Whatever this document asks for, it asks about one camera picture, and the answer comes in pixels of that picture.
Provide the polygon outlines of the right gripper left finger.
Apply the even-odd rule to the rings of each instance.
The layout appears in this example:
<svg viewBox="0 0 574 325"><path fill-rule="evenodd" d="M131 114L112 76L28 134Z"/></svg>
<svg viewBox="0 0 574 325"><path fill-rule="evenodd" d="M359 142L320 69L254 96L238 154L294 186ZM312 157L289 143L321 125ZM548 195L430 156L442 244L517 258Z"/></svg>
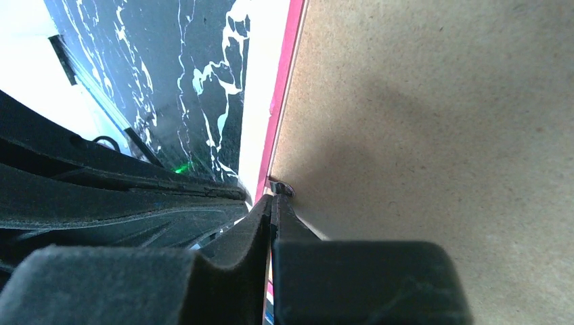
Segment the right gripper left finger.
<svg viewBox="0 0 574 325"><path fill-rule="evenodd" d="M261 324L272 197L197 251L48 246L1 292L2 324Z"/></svg>

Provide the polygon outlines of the brown cardboard backing board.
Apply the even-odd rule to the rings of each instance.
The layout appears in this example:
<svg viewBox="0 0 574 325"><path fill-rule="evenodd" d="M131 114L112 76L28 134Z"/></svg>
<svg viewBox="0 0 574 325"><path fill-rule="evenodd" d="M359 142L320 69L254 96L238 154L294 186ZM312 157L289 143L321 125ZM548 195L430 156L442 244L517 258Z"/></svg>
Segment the brown cardboard backing board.
<svg viewBox="0 0 574 325"><path fill-rule="evenodd" d="M573 2L308 2L271 173L329 239L441 245L476 324L572 324Z"/></svg>

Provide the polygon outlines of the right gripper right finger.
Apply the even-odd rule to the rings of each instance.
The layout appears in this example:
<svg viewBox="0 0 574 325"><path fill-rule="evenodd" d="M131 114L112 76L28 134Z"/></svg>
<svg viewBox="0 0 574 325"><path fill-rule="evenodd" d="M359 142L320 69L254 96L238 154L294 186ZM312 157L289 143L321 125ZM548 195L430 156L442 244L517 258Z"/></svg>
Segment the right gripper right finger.
<svg viewBox="0 0 574 325"><path fill-rule="evenodd" d="M425 241L321 240L271 206L276 324L472 324L452 260Z"/></svg>

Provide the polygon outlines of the pink photo frame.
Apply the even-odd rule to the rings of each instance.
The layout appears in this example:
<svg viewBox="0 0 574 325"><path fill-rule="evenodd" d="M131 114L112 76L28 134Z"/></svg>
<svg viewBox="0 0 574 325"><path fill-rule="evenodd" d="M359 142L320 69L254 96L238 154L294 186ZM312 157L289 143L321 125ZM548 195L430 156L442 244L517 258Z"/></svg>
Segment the pink photo frame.
<svg viewBox="0 0 574 325"><path fill-rule="evenodd" d="M269 188L276 142L307 1L252 1L239 157L239 182L252 210Z"/></svg>

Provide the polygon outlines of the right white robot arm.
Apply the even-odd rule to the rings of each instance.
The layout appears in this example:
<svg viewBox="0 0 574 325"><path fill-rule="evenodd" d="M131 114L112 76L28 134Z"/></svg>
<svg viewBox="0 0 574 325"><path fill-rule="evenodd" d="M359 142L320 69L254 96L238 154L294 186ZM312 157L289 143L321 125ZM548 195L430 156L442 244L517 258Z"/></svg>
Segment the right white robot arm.
<svg viewBox="0 0 574 325"><path fill-rule="evenodd" d="M472 323L440 246L321 240L269 184L248 208L2 93L1 323Z"/></svg>

